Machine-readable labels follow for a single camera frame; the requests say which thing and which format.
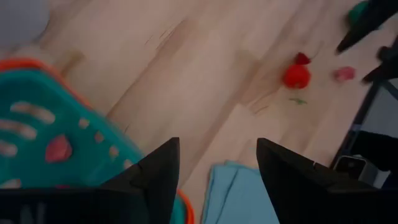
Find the black object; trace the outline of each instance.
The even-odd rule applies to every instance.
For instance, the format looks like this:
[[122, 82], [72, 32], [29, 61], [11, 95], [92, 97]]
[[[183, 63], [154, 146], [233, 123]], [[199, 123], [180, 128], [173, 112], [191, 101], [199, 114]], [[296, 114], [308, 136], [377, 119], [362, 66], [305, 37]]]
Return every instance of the black object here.
[[398, 221], [396, 190], [376, 190], [264, 138], [257, 161], [281, 224]]
[[398, 139], [384, 134], [360, 131], [351, 148], [352, 154], [369, 159], [382, 171], [398, 174]]
[[352, 47], [397, 12], [396, 0], [370, 0], [358, 21], [337, 46], [337, 52], [342, 53]]
[[351, 124], [351, 127], [346, 135], [346, 137], [343, 140], [343, 143], [341, 144], [338, 152], [336, 153], [336, 156], [334, 160], [331, 162], [330, 167], [336, 166], [336, 163], [338, 159], [341, 156], [350, 156], [352, 155], [351, 149], [353, 147], [353, 144], [355, 143], [356, 137], [358, 136], [358, 133], [361, 130], [362, 124], [364, 123], [366, 119], [366, 115], [368, 114], [374, 100], [376, 99], [377, 94], [379, 93], [379, 90], [384, 87], [384, 85], [381, 82], [374, 82], [371, 84], [371, 87], [368, 91], [368, 93], [365, 96], [365, 99], [362, 102], [361, 107], [359, 108], [355, 119], [353, 123]]
[[[337, 46], [337, 53], [340, 54], [352, 47], [397, 12], [397, 0], [370, 0], [358, 22]], [[363, 82], [380, 82], [398, 77], [398, 48], [394, 47], [394, 44], [391, 49], [382, 48], [378, 56], [382, 58], [383, 63], [366, 75]]]
[[396, 189], [398, 186], [398, 176], [390, 174], [384, 182], [383, 189]]
[[101, 187], [0, 190], [0, 223], [169, 224], [179, 147], [170, 139]]

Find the wooden floor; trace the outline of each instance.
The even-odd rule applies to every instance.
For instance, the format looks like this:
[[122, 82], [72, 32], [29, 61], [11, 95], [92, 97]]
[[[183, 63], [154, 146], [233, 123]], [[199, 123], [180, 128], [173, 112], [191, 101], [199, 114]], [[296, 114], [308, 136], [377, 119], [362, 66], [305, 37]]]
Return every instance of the wooden floor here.
[[[331, 162], [368, 89], [359, 80], [397, 33], [383, 25], [337, 57], [357, 2], [50, 0], [33, 48], [145, 153], [180, 137], [179, 184], [199, 221], [211, 165], [256, 166], [258, 137]], [[298, 51], [319, 53], [310, 86], [288, 90], [280, 79]], [[357, 78], [334, 82], [347, 65]]]

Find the light blue towel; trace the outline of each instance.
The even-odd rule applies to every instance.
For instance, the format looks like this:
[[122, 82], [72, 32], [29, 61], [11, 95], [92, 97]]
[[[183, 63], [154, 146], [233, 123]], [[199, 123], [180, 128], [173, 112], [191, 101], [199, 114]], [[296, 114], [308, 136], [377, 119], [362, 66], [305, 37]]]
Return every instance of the light blue towel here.
[[258, 170], [235, 162], [213, 166], [204, 224], [279, 224]]

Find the red toy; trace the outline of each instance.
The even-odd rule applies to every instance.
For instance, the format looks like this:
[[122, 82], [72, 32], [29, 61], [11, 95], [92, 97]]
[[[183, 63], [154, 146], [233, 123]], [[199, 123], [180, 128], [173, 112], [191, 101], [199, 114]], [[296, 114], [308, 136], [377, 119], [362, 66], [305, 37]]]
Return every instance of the red toy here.
[[285, 72], [283, 82], [289, 88], [305, 88], [311, 80], [311, 74], [305, 65], [291, 65]]

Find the green object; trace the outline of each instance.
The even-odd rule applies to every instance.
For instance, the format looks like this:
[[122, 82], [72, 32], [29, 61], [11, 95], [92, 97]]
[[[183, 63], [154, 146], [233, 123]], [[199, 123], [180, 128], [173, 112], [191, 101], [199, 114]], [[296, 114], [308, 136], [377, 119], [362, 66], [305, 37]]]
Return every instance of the green object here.
[[352, 10], [350, 10], [350, 12], [348, 13], [348, 23], [350, 26], [353, 26], [358, 21], [366, 6], [368, 6], [368, 2], [361, 1], [360, 3], [355, 5]]
[[[21, 132], [13, 133], [0, 125], [0, 142], [17, 147], [15, 156], [0, 156], [0, 184], [19, 179], [23, 189], [98, 186], [124, 171], [126, 159], [134, 164], [143, 158], [138, 147], [122, 132], [97, 112], [77, 102], [61, 84], [40, 70], [0, 73], [0, 96], [0, 121], [20, 122], [37, 131], [35, 138], [27, 139]], [[17, 102], [45, 108], [55, 115], [55, 121], [46, 123], [30, 114], [11, 110]], [[87, 127], [79, 126], [81, 119], [89, 121]], [[103, 141], [96, 141], [98, 132]], [[63, 162], [47, 163], [47, 144], [60, 134], [66, 135], [72, 155]], [[116, 156], [111, 155], [112, 146], [118, 150]], [[185, 208], [179, 197], [176, 197], [172, 216], [171, 223], [184, 223]]]
[[298, 104], [298, 105], [307, 104], [307, 102], [305, 100], [302, 100], [299, 98], [290, 98], [289, 100], [296, 102], [296, 104]]

